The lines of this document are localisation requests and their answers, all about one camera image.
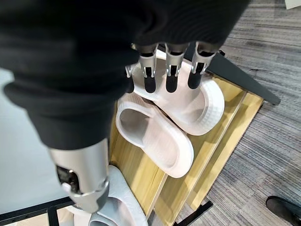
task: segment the robotic hand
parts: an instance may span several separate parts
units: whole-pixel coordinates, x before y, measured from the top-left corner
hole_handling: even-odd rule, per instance
[[[248,2],[0,2],[0,67],[15,77],[4,91],[27,110],[62,188],[82,209],[106,202],[114,102],[134,88],[125,66],[139,60],[154,92],[156,48],[165,43],[166,89],[174,92],[185,50],[197,41],[188,81],[196,89]]]

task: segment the black fabric cover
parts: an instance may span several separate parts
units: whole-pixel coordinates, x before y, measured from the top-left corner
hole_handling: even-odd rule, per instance
[[[220,47],[249,0],[2,0],[4,91],[25,108],[42,142],[70,150],[110,134],[114,102],[129,87],[132,42]]]

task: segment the black shoe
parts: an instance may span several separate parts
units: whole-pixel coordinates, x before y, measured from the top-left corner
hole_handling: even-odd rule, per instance
[[[265,202],[268,209],[293,226],[301,226],[301,207],[277,196],[270,196]]]

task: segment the carpet floor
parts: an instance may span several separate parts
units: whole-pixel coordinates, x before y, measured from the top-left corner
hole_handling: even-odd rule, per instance
[[[207,195],[214,206],[193,226],[288,226],[265,201],[301,205],[301,7],[252,1],[222,50],[281,103],[263,104]],[[185,205],[177,222],[190,213]],[[161,225],[157,216],[150,225]]]

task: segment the white slipper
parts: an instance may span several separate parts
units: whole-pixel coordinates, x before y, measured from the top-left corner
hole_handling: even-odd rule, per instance
[[[109,198],[97,214],[114,221],[117,226],[147,226],[146,216],[122,173],[112,165],[109,165],[109,182]]]
[[[113,221],[100,216],[100,215],[93,215],[91,213],[87,213],[83,210],[80,210],[74,206],[66,207],[68,211],[74,214],[74,226],[88,226],[89,222],[91,226],[118,226]]]
[[[125,94],[118,101],[116,127],[168,175],[180,178],[190,169],[193,161],[190,140],[149,100],[135,93]]]
[[[97,213],[67,207],[74,214],[74,226],[147,226],[143,210],[122,173],[112,165],[109,165],[109,182],[108,200]]]
[[[221,119],[224,111],[224,97],[221,89],[211,76],[203,75],[200,87],[190,89],[188,77],[191,65],[182,63],[178,77],[178,87],[174,93],[166,90],[166,54],[157,50],[156,91],[148,93],[144,89],[143,72],[140,64],[132,66],[135,84],[134,92],[153,101],[181,129],[192,135],[209,132]]]

